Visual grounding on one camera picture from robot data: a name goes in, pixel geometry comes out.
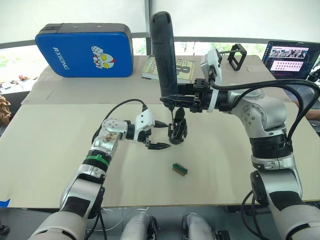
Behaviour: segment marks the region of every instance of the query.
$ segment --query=laptop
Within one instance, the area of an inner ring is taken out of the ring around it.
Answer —
[[[297,41],[269,41],[266,46],[262,62],[275,79],[304,79],[306,80],[320,54],[320,43]],[[306,106],[313,98],[314,91],[303,85],[290,85],[301,94]],[[284,90],[292,101],[297,98]],[[316,101],[312,107],[320,109],[320,102]]]

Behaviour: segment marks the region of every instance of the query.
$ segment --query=metal bracket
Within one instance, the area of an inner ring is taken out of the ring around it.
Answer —
[[[235,58],[235,54],[236,53],[241,53],[240,61],[238,61]],[[219,58],[219,63],[221,63],[221,61],[222,61],[222,55],[221,54],[229,54],[228,61],[229,61],[230,65],[231,65],[231,67],[233,68],[233,70],[239,71],[241,66],[242,66],[242,63],[244,62],[244,60],[245,60],[245,58],[247,56],[247,51],[244,49],[244,47],[240,43],[237,43],[237,44],[232,46],[230,51],[218,51],[216,49],[216,54],[217,54],[217,56]]]

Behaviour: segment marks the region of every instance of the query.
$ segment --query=blue object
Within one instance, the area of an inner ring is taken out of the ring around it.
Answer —
[[[133,72],[131,32],[124,24],[47,24],[35,43],[63,77],[128,77]]]
[[[0,201],[0,208],[7,208],[9,205],[10,199],[8,201]]]

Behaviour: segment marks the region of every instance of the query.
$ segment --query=cartoon character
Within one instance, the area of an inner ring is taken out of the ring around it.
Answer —
[[[114,66],[116,59],[113,56],[104,53],[103,49],[98,46],[92,46],[91,50],[93,53],[93,63],[97,68],[109,69]]]

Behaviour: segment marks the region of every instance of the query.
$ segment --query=black handle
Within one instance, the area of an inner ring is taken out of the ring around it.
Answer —
[[[161,96],[177,94],[176,55],[170,14],[166,11],[155,13],[150,20],[150,32]]]

